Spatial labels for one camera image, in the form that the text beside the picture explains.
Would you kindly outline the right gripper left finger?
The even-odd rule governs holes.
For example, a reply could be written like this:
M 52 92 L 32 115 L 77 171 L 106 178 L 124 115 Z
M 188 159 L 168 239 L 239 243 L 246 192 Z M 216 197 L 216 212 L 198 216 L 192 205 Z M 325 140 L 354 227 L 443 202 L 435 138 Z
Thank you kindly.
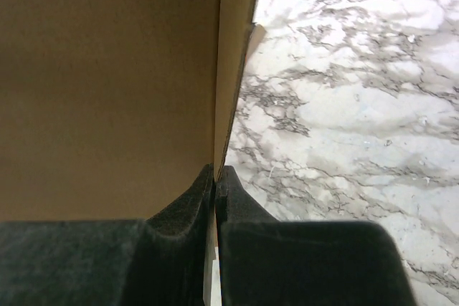
M 213 167 L 150 219 L 1 224 L 3 305 L 203 305 Z

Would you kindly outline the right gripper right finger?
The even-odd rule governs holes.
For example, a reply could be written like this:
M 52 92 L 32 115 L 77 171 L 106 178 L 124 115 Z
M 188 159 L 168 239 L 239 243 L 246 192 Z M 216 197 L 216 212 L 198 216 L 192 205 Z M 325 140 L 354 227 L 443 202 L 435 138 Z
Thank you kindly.
M 215 211 L 224 305 L 415 305 L 399 252 L 370 221 L 280 221 L 222 170 Z

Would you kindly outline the brown cardboard box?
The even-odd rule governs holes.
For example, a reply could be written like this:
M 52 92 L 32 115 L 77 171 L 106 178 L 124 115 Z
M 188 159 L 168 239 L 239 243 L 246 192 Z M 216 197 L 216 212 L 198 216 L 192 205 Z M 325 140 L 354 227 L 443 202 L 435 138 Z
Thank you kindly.
M 215 192 L 255 3 L 1 0 L 1 224 L 147 220 L 207 165 Z M 206 257 L 208 300 L 214 195 Z

